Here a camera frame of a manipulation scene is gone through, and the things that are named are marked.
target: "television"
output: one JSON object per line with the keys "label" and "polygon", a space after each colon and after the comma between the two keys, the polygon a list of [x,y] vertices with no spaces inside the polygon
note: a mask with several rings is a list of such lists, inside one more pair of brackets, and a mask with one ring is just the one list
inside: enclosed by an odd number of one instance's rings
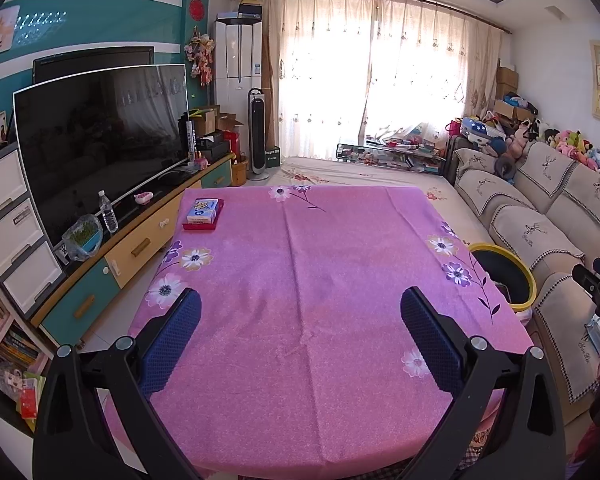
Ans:
{"label": "television", "polygon": [[110,68],[14,92],[20,158],[51,243],[83,214],[115,204],[186,160],[183,64]]}
{"label": "television", "polygon": [[154,64],[152,46],[87,48],[33,60],[33,84],[103,68]]}

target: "yellow rim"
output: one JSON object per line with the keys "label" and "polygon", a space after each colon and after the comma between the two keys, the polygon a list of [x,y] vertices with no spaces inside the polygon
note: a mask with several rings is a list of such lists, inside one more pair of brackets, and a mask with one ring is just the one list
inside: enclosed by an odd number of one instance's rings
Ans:
{"label": "yellow rim", "polygon": [[469,251],[472,253],[474,251],[491,251],[492,253],[500,254],[500,255],[504,256],[505,258],[508,258],[509,260],[514,262],[516,264],[516,266],[520,270],[522,270],[522,273],[525,275],[526,281],[529,284],[529,300],[526,303],[522,303],[522,304],[509,303],[509,305],[513,309],[514,312],[524,312],[526,309],[528,309],[529,307],[531,307],[531,305],[534,304],[534,301],[536,300],[536,295],[538,294],[538,288],[536,287],[536,280],[534,279],[533,275],[531,274],[531,271],[526,268],[526,265],[524,263],[522,263],[522,260],[520,260],[519,257],[517,257],[515,254],[511,253],[510,251],[507,251],[506,249],[503,249],[502,247],[499,247],[499,246],[493,245],[493,244],[483,244],[483,243],[471,244],[469,246]]}

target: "tv stand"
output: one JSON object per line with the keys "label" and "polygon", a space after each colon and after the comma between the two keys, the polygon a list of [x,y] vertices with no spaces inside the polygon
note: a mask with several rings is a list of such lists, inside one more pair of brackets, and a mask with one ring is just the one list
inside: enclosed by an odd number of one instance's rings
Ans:
{"label": "tv stand", "polygon": [[67,278],[32,316],[32,325],[58,346],[78,344],[122,288],[171,240],[184,190],[230,186],[234,158],[230,153],[193,175],[179,171],[173,180],[152,181],[139,190],[154,193],[144,206],[136,204],[133,196],[117,204],[118,231],[106,233],[95,256],[65,267]]}

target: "table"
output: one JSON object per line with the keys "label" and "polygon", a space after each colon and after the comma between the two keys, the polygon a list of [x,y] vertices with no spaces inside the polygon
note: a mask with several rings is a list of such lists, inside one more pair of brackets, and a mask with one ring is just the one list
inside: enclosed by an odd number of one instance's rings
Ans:
{"label": "table", "polygon": [[[215,231],[181,228],[197,198],[224,199]],[[400,318],[406,288],[497,349],[531,346],[485,277],[419,189],[187,190],[130,334],[195,288],[202,320],[151,397],[171,436],[197,468],[330,480],[413,456],[450,402]]]}

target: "flat screen tv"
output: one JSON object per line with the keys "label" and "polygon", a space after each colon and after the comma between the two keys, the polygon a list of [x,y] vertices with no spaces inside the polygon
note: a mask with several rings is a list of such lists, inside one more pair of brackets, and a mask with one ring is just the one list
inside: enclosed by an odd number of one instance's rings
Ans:
{"label": "flat screen tv", "polygon": [[184,65],[113,68],[66,76],[13,94],[20,156],[55,246],[98,191],[115,203],[186,158]]}
{"label": "flat screen tv", "polygon": [[103,68],[154,64],[152,46],[110,46],[72,50],[33,60],[33,84]]}

